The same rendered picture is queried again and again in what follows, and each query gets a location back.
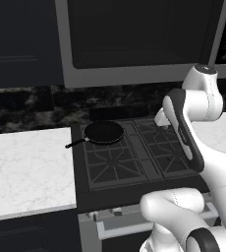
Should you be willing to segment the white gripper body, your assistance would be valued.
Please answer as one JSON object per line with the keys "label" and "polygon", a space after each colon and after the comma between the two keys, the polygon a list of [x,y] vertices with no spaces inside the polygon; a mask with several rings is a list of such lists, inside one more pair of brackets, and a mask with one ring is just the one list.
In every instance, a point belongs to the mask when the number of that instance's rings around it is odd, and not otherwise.
{"label": "white gripper body", "polygon": [[170,125],[164,110],[160,108],[154,117],[154,122],[158,127],[168,127]]}

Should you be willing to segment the black gas stove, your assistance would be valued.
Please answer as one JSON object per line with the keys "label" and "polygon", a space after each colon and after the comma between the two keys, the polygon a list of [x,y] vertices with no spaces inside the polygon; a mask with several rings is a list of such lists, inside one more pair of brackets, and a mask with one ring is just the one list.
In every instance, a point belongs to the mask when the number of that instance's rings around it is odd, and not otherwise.
{"label": "black gas stove", "polygon": [[[190,186],[203,195],[201,217],[213,226],[218,214],[207,187],[191,170],[172,128],[151,118],[122,120],[121,141],[111,146],[84,142],[73,147],[77,206],[83,252],[139,252],[151,231],[100,240],[96,223],[114,208],[140,205],[141,196]],[[88,214],[98,212],[97,221]]]}

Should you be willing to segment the black frying pan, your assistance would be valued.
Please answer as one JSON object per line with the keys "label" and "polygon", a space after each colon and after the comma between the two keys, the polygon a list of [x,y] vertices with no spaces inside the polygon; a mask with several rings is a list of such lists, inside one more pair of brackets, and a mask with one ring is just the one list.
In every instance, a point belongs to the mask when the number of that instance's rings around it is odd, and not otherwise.
{"label": "black frying pan", "polygon": [[65,146],[72,148],[82,142],[90,142],[98,146],[110,146],[119,142],[124,136],[123,127],[114,121],[100,120],[85,127],[84,136]]}

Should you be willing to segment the silver microwave oven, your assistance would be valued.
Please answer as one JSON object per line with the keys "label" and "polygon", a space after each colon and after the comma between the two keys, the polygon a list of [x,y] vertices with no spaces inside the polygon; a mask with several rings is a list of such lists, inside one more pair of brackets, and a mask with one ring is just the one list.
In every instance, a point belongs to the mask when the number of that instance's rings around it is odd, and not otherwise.
{"label": "silver microwave oven", "polygon": [[55,0],[64,85],[178,82],[197,63],[226,78],[226,0]]}

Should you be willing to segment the dark base cupboard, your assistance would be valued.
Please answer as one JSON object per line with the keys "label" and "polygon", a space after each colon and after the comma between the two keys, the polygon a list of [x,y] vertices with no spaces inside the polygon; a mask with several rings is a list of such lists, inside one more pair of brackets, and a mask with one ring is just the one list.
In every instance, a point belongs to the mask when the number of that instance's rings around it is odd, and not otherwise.
{"label": "dark base cupboard", "polygon": [[82,252],[77,212],[0,220],[0,252]]}

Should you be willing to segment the dark wall cupboard door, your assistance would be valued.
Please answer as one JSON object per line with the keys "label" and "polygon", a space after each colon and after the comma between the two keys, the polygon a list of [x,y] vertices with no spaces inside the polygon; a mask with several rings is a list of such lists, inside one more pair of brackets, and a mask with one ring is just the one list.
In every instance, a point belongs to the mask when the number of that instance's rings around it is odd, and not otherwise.
{"label": "dark wall cupboard door", "polygon": [[0,0],[0,89],[63,83],[55,0]]}

